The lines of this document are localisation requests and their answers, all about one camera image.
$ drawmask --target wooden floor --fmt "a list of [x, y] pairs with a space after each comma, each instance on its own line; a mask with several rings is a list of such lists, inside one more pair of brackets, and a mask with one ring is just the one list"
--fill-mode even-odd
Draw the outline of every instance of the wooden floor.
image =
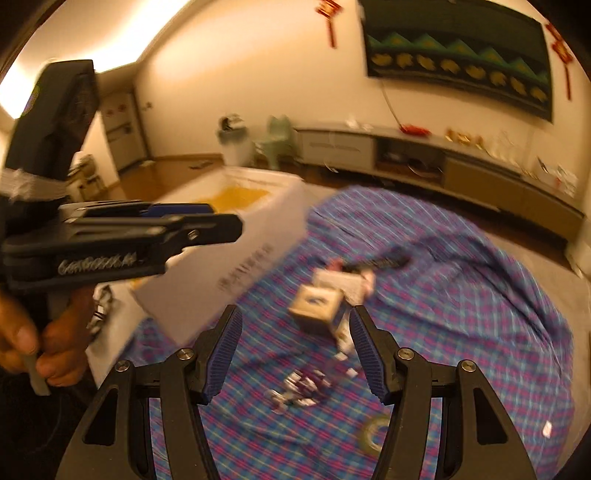
[[[221, 164], [212, 157], [212, 165], [202, 166], [198, 160], [157, 160], [147, 166], [136, 166], [120, 175], [121, 183], [103, 194], [100, 200], [144, 200], [153, 202], [170, 191], [184, 185], [198, 176], [211, 171]], [[264, 160], [258, 161], [258, 168], [266, 168]], [[280, 162], [281, 170], [301, 176], [306, 182], [341, 189], [350, 185], [387, 188], [415, 198], [435, 203], [475, 223], [487, 233], [503, 237], [524, 248], [537, 252], [548, 259], [570, 268], [564, 257], [566, 241], [525, 220], [506, 213], [499, 213], [469, 202], [457, 200], [444, 194], [409, 186], [403, 183], [385, 181], [368, 175], [332, 172], [324, 167], [306, 166], [291, 159]]]

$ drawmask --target blue gripper pad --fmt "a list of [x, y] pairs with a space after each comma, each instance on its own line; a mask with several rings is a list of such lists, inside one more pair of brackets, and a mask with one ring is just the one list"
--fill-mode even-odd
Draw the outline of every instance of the blue gripper pad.
[[394, 353], [398, 350], [394, 338], [379, 330], [363, 307], [351, 310], [349, 328], [369, 389], [381, 403], [390, 404], [391, 380], [396, 370]]
[[203, 399], [209, 403], [222, 391], [223, 383], [228, 374], [230, 363], [242, 334], [242, 313], [236, 306], [228, 306], [213, 330], [210, 330], [212, 341], [217, 337], [213, 352], [207, 359]]
[[165, 215], [211, 215], [215, 213], [207, 203], [154, 203], [142, 217], [160, 218]]

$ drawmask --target white cabinet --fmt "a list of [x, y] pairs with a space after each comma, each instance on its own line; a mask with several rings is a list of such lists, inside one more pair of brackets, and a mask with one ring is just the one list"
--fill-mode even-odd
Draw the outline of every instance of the white cabinet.
[[367, 135], [339, 132], [300, 132], [302, 161], [351, 170], [372, 170], [375, 140]]

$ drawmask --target hand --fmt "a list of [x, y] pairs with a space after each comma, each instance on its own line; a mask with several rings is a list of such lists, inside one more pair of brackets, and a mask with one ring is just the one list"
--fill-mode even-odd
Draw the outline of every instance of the hand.
[[0, 293], [0, 367], [17, 374], [25, 372], [20, 355], [43, 354], [37, 371], [54, 387], [77, 384], [84, 375], [88, 360], [86, 347], [90, 332], [86, 325], [95, 311], [94, 287], [72, 292], [70, 306], [62, 316], [38, 334], [25, 309], [7, 293]]

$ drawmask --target blue plaid blanket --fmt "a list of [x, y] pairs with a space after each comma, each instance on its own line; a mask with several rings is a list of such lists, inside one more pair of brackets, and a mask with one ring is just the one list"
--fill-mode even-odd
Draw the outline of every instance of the blue plaid blanket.
[[[267, 389], [334, 346], [299, 332], [287, 307], [328, 260], [376, 258], [403, 249], [412, 261], [377, 272], [366, 308], [379, 328], [429, 361], [474, 359], [515, 423], [540, 480], [553, 477], [573, 415], [572, 338], [567, 322], [529, 272], [473, 224], [429, 203], [382, 189], [344, 190], [309, 216], [309, 236], [239, 300], [244, 328], [222, 393], [202, 408], [224, 479], [364, 479], [376, 460], [358, 447], [368, 418], [387, 413], [362, 375], [312, 408], [270, 412]], [[124, 357], [163, 360], [176, 346], [148, 319]], [[361, 369], [353, 356], [344, 368]], [[158, 401], [152, 442], [159, 478], [170, 478]], [[421, 479], [434, 476], [441, 404], [433, 400]], [[543, 435], [550, 422], [551, 435]]]

